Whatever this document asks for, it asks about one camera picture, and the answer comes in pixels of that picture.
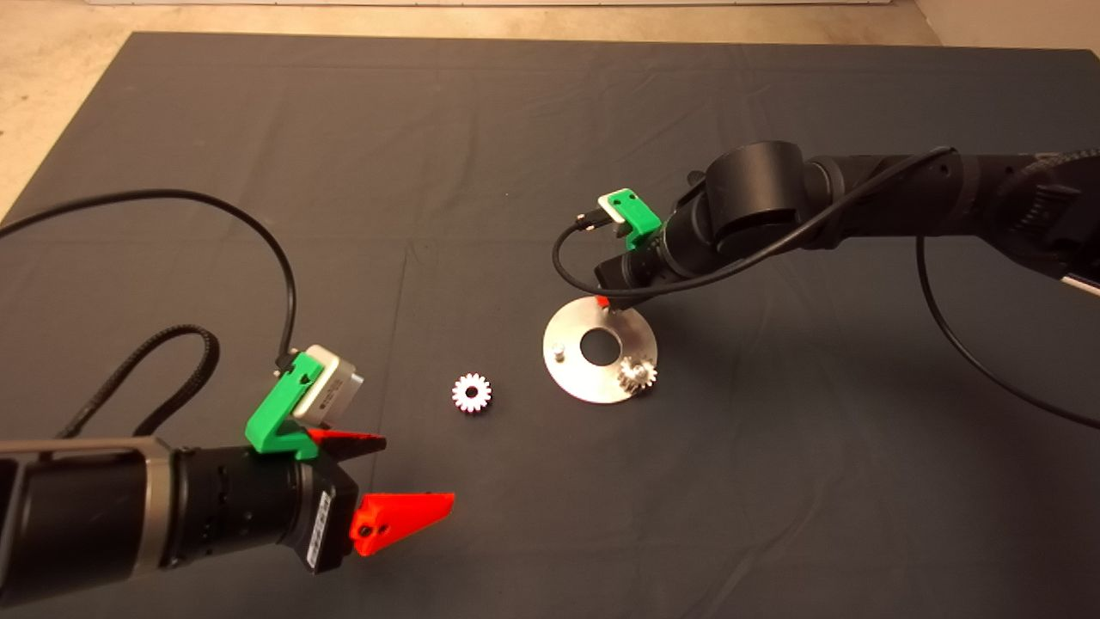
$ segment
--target sticker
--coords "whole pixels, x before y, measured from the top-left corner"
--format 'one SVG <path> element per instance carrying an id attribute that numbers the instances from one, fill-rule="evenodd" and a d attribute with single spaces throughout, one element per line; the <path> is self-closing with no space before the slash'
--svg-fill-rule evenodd
<path id="1" fill-rule="evenodd" d="M 321 493 L 321 502 L 317 506 L 317 520 L 314 521 L 314 532 L 309 537 L 309 549 L 306 551 L 306 563 L 310 570 L 317 570 L 317 556 L 321 554 L 321 542 L 324 541 L 324 529 L 329 523 L 331 506 L 332 495 Z"/>

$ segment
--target circular metal plate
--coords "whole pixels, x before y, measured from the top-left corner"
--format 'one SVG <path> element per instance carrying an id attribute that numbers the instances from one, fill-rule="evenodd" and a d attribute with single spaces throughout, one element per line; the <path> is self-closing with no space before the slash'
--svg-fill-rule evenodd
<path id="1" fill-rule="evenodd" d="M 610 365 L 592 364 L 581 353 L 581 339 L 592 330 L 606 330 L 618 341 L 619 357 Z M 570 396 L 585 402 L 612 405 L 630 398 L 618 383 L 624 357 L 657 364 L 653 331 L 635 309 L 608 312 L 595 296 L 565 303 L 550 319 L 542 336 L 542 360 L 550 376 Z"/>

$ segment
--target black cable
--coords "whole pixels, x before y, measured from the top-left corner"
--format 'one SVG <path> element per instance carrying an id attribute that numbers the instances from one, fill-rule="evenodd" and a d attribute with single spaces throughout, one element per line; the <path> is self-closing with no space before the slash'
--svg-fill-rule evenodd
<path id="1" fill-rule="evenodd" d="M 932 319 L 936 322 L 936 327 L 939 328 L 939 332 L 943 333 L 944 338 L 947 339 L 947 342 L 955 347 L 955 351 L 958 351 L 959 355 L 961 355 L 963 358 L 974 366 L 979 373 L 986 375 L 986 378 L 996 383 L 1009 394 L 1037 409 L 1046 411 L 1053 416 L 1057 416 L 1064 420 L 1100 430 L 1100 420 L 1087 418 L 1056 407 L 1045 400 L 1040 400 L 1022 389 L 1002 380 L 1000 377 L 994 375 L 992 371 L 987 368 L 985 364 L 979 362 L 972 353 L 970 353 L 970 351 L 963 344 L 958 336 L 955 335 L 955 332 L 952 331 L 952 328 L 947 324 L 947 320 L 944 319 L 944 314 L 939 311 L 939 303 L 936 302 L 936 297 L 932 294 L 932 284 L 928 283 L 928 267 L 924 261 L 924 236 L 916 236 L 916 274 L 921 279 L 921 291 L 924 292 L 924 301 L 928 305 L 928 312 L 932 313 Z"/>
<path id="2" fill-rule="evenodd" d="M 905 159 L 895 163 L 894 165 L 891 165 L 890 167 L 876 174 L 875 176 L 869 178 L 866 183 L 859 185 L 851 191 L 844 195 L 844 197 L 837 199 L 835 202 L 825 207 L 825 209 L 823 209 L 821 212 L 811 217 L 810 219 L 806 220 L 805 223 L 802 223 L 794 230 L 791 230 L 779 240 L 772 242 L 771 244 L 765 246 L 763 248 L 741 259 L 738 259 L 737 262 L 734 262 L 733 264 L 728 264 L 726 266 L 723 266 L 722 268 L 714 270 L 713 273 L 701 275 L 698 277 L 692 277 L 690 279 L 685 279 L 682 281 L 675 281 L 671 284 L 662 284 L 649 287 L 606 288 L 606 289 L 601 288 L 598 286 L 586 284 L 581 279 L 578 279 L 562 265 L 561 246 L 562 244 L 564 244 L 565 239 L 568 239 L 570 234 L 579 230 L 586 229 L 591 225 L 591 223 L 586 221 L 584 218 L 578 219 L 572 225 L 570 225 L 566 230 L 562 231 L 562 233 L 558 235 L 558 239 L 554 241 L 553 247 L 551 248 L 551 259 L 553 261 L 554 269 L 558 270 L 558 274 L 561 275 L 561 278 L 565 279 L 565 281 L 572 285 L 573 287 L 586 291 L 588 294 L 598 294 L 615 298 L 639 298 L 639 297 L 650 297 L 650 296 L 657 296 L 659 294 L 668 294 L 671 291 L 682 291 L 686 289 L 696 288 L 700 286 L 704 286 L 724 279 L 732 275 L 736 275 L 737 273 L 740 273 L 741 270 L 745 270 L 746 268 L 749 268 L 750 266 L 754 266 L 760 263 L 761 261 L 772 255 L 776 255 L 777 253 L 785 251 L 795 241 L 802 240 L 804 236 L 816 231 L 817 228 L 821 228 L 831 218 L 842 212 L 843 210 L 851 207 L 854 203 L 858 202 L 864 197 L 879 190 L 879 188 L 881 188 L 887 183 L 894 180 L 902 174 L 915 167 L 919 167 L 936 157 L 953 152 L 955 152 L 955 148 L 953 147 L 939 146 L 924 154 L 917 154 L 906 157 Z"/>
<path id="3" fill-rule="evenodd" d="M 110 377 L 103 383 L 103 386 L 99 388 L 98 391 L 88 400 L 87 404 L 77 412 L 76 416 L 65 425 L 65 429 L 57 433 L 57 439 L 73 439 L 77 434 L 80 434 L 80 430 L 84 425 L 91 420 L 92 416 L 106 404 L 111 396 L 119 389 L 123 382 L 130 376 L 130 373 L 138 367 L 142 361 L 148 356 L 150 353 L 155 351 L 162 344 L 175 340 L 184 335 L 198 335 L 202 339 L 202 358 L 199 361 L 199 365 L 188 377 L 187 382 L 176 390 L 163 405 L 156 408 L 152 413 L 148 414 L 134 430 L 134 436 L 146 436 L 153 434 L 162 423 L 164 423 L 173 413 L 178 411 L 186 405 L 191 398 L 198 394 L 202 387 L 210 380 L 213 375 L 215 368 L 218 367 L 218 360 L 221 355 L 221 347 L 218 344 L 218 339 L 207 330 L 198 325 L 176 325 L 174 328 L 168 328 L 162 332 L 154 334 L 152 338 L 142 343 L 136 351 L 130 354 L 129 357 L 116 369 Z"/>
<path id="4" fill-rule="evenodd" d="M 62 202 L 40 212 L 35 212 L 34 214 L 16 219 L 6 225 L 0 225 L 0 239 L 18 232 L 23 228 L 28 228 L 47 219 L 53 219 L 54 217 L 65 214 L 67 212 L 74 212 L 76 210 L 84 210 L 86 208 L 94 208 L 97 206 L 106 206 L 109 203 L 146 199 L 184 199 L 212 206 L 240 219 L 250 228 L 255 230 L 262 239 L 264 239 L 267 246 L 270 246 L 272 252 L 275 254 L 275 258 L 278 259 L 279 267 L 283 270 L 283 280 L 286 284 L 286 318 L 283 322 L 283 336 L 279 339 L 278 354 L 275 362 L 276 366 L 282 369 L 293 358 L 293 353 L 290 352 L 290 338 L 294 334 L 294 320 L 298 294 L 294 284 L 294 270 L 290 268 L 290 261 L 287 258 L 286 252 L 283 251 L 283 247 L 278 244 L 278 241 L 271 233 L 271 231 L 264 226 L 263 223 L 244 210 L 223 199 L 188 189 L 135 189 L 130 191 L 102 194 Z"/>

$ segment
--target red part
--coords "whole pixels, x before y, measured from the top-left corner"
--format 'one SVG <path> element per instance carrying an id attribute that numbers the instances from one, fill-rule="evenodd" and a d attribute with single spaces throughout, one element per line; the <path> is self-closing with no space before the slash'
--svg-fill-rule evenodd
<path id="1" fill-rule="evenodd" d="M 386 449 L 386 438 L 377 434 L 317 429 L 306 430 L 306 432 L 322 452 L 338 463 Z"/>
<path id="2" fill-rule="evenodd" d="M 372 441 L 374 439 L 382 439 L 377 434 L 363 434 L 362 432 L 340 432 L 339 430 L 321 430 L 319 428 L 306 429 L 309 433 L 309 438 L 314 440 L 314 443 L 320 445 L 326 439 L 359 439 L 362 441 Z"/>
<path id="3" fill-rule="evenodd" d="M 355 551 L 371 556 L 398 540 L 443 520 L 454 495 L 363 495 L 349 532 Z"/>

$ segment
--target small gear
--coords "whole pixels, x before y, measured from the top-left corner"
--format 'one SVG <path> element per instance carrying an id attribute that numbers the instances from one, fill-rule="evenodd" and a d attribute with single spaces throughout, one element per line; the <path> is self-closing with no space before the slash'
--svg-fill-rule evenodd
<path id="1" fill-rule="evenodd" d="M 454 406 L 460 411 L 474 416 L 488 407 L 493 400 L 493 388 L 481 375 L 459 377 L 459 380 L 454 382 L 454 389 L 451 390 L 451 400 L 454 400 Z"/>
<path id="2" fill-rule="evenodd" d="M 635 362 L 630 357 L 624 357 L 619 364 L 619 387 L 624 391 L 634 396 L 645 391 L 657 383 L 657 368 L 649 360 Z"/>

